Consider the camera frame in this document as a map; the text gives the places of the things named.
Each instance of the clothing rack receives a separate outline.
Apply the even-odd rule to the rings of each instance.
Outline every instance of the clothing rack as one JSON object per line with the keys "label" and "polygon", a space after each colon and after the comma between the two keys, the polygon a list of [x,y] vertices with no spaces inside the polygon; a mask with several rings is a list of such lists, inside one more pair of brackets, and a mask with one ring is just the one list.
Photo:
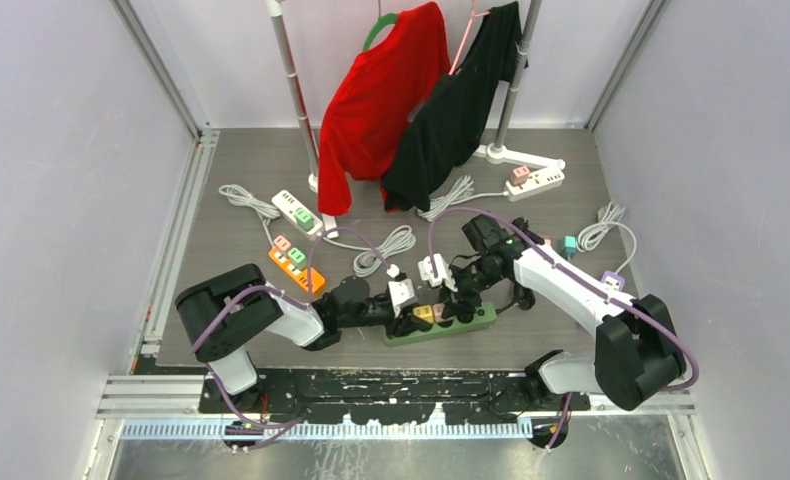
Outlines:
{"label": "clothing rack", "polygon": [[[298,80],[298,73],[295,71],[295,60],[292,58],[292,48],[289,45],[289,37],[286,34],[286,24],[283,22],[283,9],[280,6],[280,3],[283,1],[285,0],[265,0],[265,3],[268,7],[269,15],[271,16],[271,24],[274,27],[274,33],[277,36],[277,45],[280,47],[283,68],[286,72],[286,79],[289,81],[292,100],[295,103],[295,114],[298,117],[298,125],[301,127],[301,135],[304,139],[304,147],[307,150],[307,159],[310,164],[310,189],[316,192],[318,189],[318,148],[316,146],[312,126],[310,125],[310,119],[307,116],[307,107],[304,104],[301,83]],[[527,54],[530,48],[530,41],[533,38],[536,17],[539,14],[539,8],[541,6],[542,0],[530,1],[530,7],[528,7],[527,17],[525,18],[524,31],[522,32],[522,41],[516,49],[518,51],[516,72],[513,76],[513,81],[510,82],[510,86],[507,89],[507,96],[504,98],[504,108],[501,110],[501,120],[498,122],[498,131],[495,133],[495,140],[488,146],[481,145],[474,153],[476,157],[485,158],[490,163],[498,164],[506,162],[538,168],[555,166],[562,169],[565,167],[565,162],[563,162],[563,160],[514,152],[508,150],[504,146],[507,128],[510,125],[510,117],[513,114],[516,96],[519,93],[522,72],[524,71],[525,63],[527,63]],[[324,217],[325,228],[336,226],[336,221],[333,217],[329,215],[324,215]]]}

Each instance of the plug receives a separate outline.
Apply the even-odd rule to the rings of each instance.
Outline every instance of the plug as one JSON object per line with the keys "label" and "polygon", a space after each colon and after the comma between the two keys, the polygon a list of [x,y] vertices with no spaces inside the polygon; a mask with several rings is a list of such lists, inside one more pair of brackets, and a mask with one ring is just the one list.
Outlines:
{"label": "plug", "polygon": [[566,235],[565,238],[563,238],[563,246],[560,247],[560,255],[565,258],[566,261],[571,262],[576,253],[578,253],[577,240],[571,235]]}
{"label": "plug", "polygon": [[623,288],[625,288],[625,279],[622,278],[616,272],[611,272],[607,270],[604,272],[604,275],[601,276],[601,283],[607,287],[607,290],[613,290],[615,292],[621,292]]}
{"label": "plug", "polygon": [[[436,265],[436,273],[433,273],[433,264],[431,264],[431,261]],[[442,255],[434,253],[432,260],[428,255],[424,257],[424,260],[418,263],[418,267],[419,277],[431,287],[436,288],[444,283],[452,292],[457,291],[457,287],[454,285],[454,279],[451,278],[451,269],[448,268],[448,264],[445,262],[445,259],[442,258]]]}
{"label": "plug", "polygon": [[398,279],[398,275],[401,275],[401,269],[398,268],[398,265],[394,263],[389,264],[389,268],[386,269],[386,274],[393,280]]}

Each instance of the gray floor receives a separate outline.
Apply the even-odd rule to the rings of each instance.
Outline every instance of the gray floor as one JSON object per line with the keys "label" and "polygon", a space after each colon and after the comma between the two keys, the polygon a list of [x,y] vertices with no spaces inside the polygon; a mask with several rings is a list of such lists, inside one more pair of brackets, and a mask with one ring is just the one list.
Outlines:
{"label": "gray floor", "polygon": [[[486,138],[491,138],[487,131]],[[469,206],[491,210],[508,219],[525,216],[531,229],[552,238],[577,235],[595,220],[596,210],[609,200],[607,185],[592,134],[584,130],[511,130],[507,146],[514,150],[562,158],[566,161],[566,180],[557,189],[518,202],[506,198],[485,198]],[[464,174],[475,180],[476,192],[500,192],[512,166],[490,165],[473,158],[455,170],[437,193]],[[255,213],[231,206],[218,194],[218,188],[237,183],[255,196],[268,201],[281,189],[288,189],[305,205],[315,207],[315,195],[307,187],[309,171],[304,148],[297,130],[245,129],[222,130],[209,173],[206,189],[195,219],[176,291],[223,273],[245,263],[259,265],[266,277],[299,299],[306,293],[267,258],[269,245]],[[428,223],[414,212],[385,213],[379,189],[368,182],[352,184],[351,212],[339,218],[340,225],[351,226],[367,235],[375,244],[382,242],[395,227],[408,224],[418,238],[409,252],[393,257],[392,262],[418,282],[416,263],[427,254]],[[451,215],[434,235],[435,245],[446,258],[473,253],[460,226],[470,217]],[[272,223],[272,234],[284,234],[296,245],[307,245],[297,231],[283,219]],[[359,242],[349,235],[344,243]],[[314,266],[335,285],[351,275],[350,252],[322,243],[315,253]],[[611,232],[598,250],[575,257],[574,263],[600,278],[605,270],[615,270],[625,259],[617,232]],[[635,292],[630,271],[628,288]],[[381,292],[385,273],[378,271],[368,278],[372,291]],[[433,296],[420,291],[425,301]],[[509,299],[509,283],[493,288],[485,298],[496,305]],[[260,367],[346,367],[346,368],[474,368],[521,369],[546,352],[563,348],[581,351],[592,348],[592,340],[563,311],[538,298],[530,311],[516,308],[505,312],[492,329],[453,336],[404,347],[383,344],[382,327],[349,329],[342,341],[320,352],[307,352],[286,339],[263,333],[248,343],[254,362]],[[176,312],[168,319],[157,358],[161,365],[197,365],[189,354],[190,343]]]}

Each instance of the green power strip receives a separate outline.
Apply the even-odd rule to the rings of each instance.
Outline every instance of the green power strip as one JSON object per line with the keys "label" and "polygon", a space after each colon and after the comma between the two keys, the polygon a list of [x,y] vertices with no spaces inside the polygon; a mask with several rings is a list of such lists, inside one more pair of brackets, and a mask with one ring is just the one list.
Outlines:
{"label": "green power strip", "polygon": [[437,338],[450,337],[458,333],[474,332],[477,330],[486,330],[495,324],[498,315],[495,314],[495,306],[491,302],[483,302],[478,309],[478,314],[475,314],[474,319],[469,323],[462,323],[457,319],[452,320],[451,326],[441,327],[434,324],[433,327],[426,332],[413,332],[404,337],[390,337],[383,334],[383,343],[390,347],[400,347],[402,345],[409,345],[411,343],[424,342],[427,340],[436,340]]}

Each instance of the pink hanger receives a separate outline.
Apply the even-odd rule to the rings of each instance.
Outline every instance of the pink hanger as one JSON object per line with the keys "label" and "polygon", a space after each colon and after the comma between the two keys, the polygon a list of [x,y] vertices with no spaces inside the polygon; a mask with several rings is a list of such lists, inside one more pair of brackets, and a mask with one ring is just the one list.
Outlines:
{"label": "pink hanger", "polygon": [[457,56],[454,57],[454,62],[451,64],[451,71],[448,72],[448,75],[454,75],[454,70],[457,69],[457,64],[460,62],[460,54],[463,53],[463,47],[466,45],[466,37],[469,36],[469,30],[472,29],[472,23],[474,23],[474,19],[477,17],[489,15],[489,12],[478,13],[475,15],[475,2],[476,0],[472,0],[472,13],[469,15],[469,24],[466,25],[466,33],[463,34],[463,39],[460,41],[460,48],[457,49]]}

